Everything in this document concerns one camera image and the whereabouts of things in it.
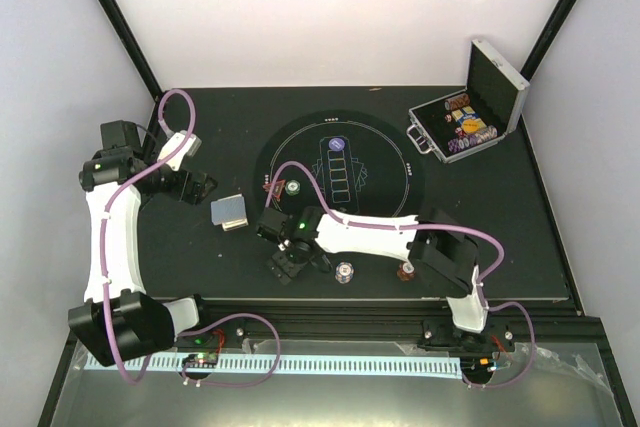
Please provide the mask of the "blue chip stack front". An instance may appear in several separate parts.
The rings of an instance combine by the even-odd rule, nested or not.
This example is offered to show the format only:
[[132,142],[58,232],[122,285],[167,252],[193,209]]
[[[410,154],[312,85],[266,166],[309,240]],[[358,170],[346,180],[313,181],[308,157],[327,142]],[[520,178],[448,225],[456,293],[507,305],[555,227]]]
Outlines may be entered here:
[[349,283],[354,277],[354,267],[351,263],[341,262],[336,266],[335,279],[340,284]]

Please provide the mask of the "green chips seat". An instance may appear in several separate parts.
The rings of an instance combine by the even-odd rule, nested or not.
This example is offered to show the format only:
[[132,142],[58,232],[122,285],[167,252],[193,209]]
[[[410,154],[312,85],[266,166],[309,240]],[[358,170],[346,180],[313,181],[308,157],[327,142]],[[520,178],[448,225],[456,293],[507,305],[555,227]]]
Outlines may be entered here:
[[296,180],[290,180],[285,184],[285,192],[289,196],[295,196],[300,193],[301,184]]

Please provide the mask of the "purple small blind button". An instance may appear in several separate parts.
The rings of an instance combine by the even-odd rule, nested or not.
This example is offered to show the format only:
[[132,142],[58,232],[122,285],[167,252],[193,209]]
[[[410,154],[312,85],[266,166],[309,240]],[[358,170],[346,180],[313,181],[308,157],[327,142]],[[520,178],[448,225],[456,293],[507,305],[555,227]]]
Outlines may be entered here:
[[332,137],[328,141],[328,148],[333,152],[341,152],[346,147],[346,141],[342,137]]

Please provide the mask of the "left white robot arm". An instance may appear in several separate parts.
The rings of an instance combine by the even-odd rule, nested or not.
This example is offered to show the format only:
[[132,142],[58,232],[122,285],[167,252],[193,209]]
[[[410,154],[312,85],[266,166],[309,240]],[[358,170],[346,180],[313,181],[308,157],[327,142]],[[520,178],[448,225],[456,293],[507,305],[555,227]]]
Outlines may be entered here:
[[156,163],[149,163],[134,123],[100,129],[102,147],[79,173],[91,217],[91,264],[83,303],[68,313],[69,327],[105,367],[167,350],[179,334],[193,346],[205,345],[215,323],[200,312],[200,296],[166,303],[149,296],[138,249],[144,201],[164,194],[198,205],[216,188],[212,177],[185,164],[201,141],[188,131],[171,133]]

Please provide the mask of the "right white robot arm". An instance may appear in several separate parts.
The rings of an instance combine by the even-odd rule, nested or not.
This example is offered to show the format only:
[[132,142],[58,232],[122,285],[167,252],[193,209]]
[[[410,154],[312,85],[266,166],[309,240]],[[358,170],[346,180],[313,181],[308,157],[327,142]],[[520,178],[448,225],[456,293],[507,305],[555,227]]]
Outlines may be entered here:
[[457,343],[476,350],[491,337],[488,306],[481,293],[479,249],[474,235],[428,214],[383,218],[307,207],[299,215],[267,207],[257,234],[278,251],[267,262],[286,284],[308,264],[328,254],[354,253],[394,259],[413,272],[427,270],[450,283],[444,296]]

